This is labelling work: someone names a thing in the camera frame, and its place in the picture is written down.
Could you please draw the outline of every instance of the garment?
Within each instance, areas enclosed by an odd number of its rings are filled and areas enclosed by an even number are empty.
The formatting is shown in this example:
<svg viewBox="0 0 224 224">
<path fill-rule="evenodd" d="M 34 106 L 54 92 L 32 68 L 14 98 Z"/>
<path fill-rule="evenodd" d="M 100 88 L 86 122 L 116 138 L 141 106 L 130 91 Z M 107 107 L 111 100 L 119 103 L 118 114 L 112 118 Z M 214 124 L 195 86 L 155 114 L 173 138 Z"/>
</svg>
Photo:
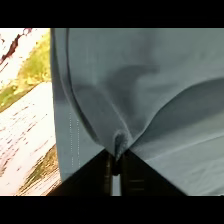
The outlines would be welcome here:
<svg viewBox="0 0 224 224">
<path fill-rule="evenodd" d="M 224 193 L 224 29 L 51 29 L 62 180 L 130 148 L 188 195 Z"/>
</svg>

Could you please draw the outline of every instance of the stitching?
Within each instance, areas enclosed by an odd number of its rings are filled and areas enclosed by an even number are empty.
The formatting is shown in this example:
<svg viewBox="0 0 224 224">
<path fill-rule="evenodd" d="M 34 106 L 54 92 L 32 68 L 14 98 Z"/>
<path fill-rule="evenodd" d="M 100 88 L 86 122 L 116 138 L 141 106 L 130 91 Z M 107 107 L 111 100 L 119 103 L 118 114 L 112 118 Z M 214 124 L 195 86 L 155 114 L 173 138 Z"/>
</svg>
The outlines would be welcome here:
<svg viewBox="0 0 224 224">
<path fill-rule="evenodd" d="M 71 148 L 72 168 L 73 168 L 72 114 L 71 114 L 71 112 L 69 113 L 69 130 L 70 130 L 70 148 Z"/>
<path fill-rule="evenodd" d="M 78 144 L 78 147 L 77 147 L 77 154 L 78 154 L 78 163 L 79 163 L 79 168 L 80 168 L 80 157 L 79 157 L 79 120 L 77 119 L 77 133 L 78 133 L 78 136 L 77 136 L 77 144 Z"/>
</svg>

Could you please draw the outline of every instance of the gray cloth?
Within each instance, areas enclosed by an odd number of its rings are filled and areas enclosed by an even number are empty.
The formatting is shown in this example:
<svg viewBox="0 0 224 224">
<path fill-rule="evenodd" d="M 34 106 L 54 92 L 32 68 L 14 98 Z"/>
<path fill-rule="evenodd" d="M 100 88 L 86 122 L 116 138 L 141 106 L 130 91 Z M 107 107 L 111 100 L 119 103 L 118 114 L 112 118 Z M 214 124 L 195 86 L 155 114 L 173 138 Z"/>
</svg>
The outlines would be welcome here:
<svg viewBox="0 0 224 224">
<path fill-rule="evenodd" d="M 224 29 L 51 29 L 62 180 L 128 148 L 189 195 L 224 193 Z"/>
</svg>

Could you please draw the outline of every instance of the blue-gray fabric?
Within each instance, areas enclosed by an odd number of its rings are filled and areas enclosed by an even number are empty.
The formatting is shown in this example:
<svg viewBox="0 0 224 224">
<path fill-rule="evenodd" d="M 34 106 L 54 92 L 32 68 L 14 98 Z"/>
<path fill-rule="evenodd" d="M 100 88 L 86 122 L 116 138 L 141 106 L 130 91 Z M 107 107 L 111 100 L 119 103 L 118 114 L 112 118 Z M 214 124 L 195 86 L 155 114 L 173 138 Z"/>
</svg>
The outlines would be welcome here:
<svg viewBox="0 0 224 224">
<path fill-rule="evenodd" d="M 130 148 L 188 195 L 224 194 L 224 29 L 54 28 L 62 180 Z"/>
</svg>

